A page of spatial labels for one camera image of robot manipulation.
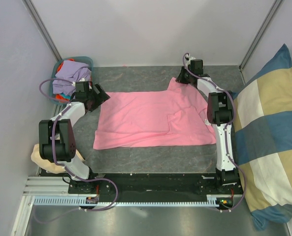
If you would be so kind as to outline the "pink t shirt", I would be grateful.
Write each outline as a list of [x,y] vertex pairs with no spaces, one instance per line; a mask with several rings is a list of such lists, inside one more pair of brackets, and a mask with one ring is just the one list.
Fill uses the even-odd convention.
[[201,146],[216,142],[207,102],[191,85],[172,78],[163,91],[108,92],[93,148]]

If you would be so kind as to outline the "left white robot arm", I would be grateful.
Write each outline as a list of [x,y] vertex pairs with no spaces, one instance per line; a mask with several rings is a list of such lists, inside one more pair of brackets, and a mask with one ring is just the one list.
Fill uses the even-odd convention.
[[65,104],[65,108],[53,118],[39,122],[39,154],[42,159],[62,167],[73,180],[80,181],[79,188],[85,193],[92,193],[96,181],[90,178],[90,168],[76,153],[73,126],[110,96],[100,84],[91,81],[73,82],[72,86],[75,92],[69,101],[57,99]]

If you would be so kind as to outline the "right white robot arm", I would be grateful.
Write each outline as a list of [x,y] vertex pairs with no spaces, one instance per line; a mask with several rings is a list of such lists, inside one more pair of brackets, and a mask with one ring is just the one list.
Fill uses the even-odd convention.
[[207,121],[212,125],[217,147],[216,179],[214,189],[226,193],[239,181],[239,171],[233,159],[231,129],[235,118],[232,93],[216,85],[203,72],[203,60],[183,55],[183,66],[176,81],[189,84],[203,92],[207,98]]

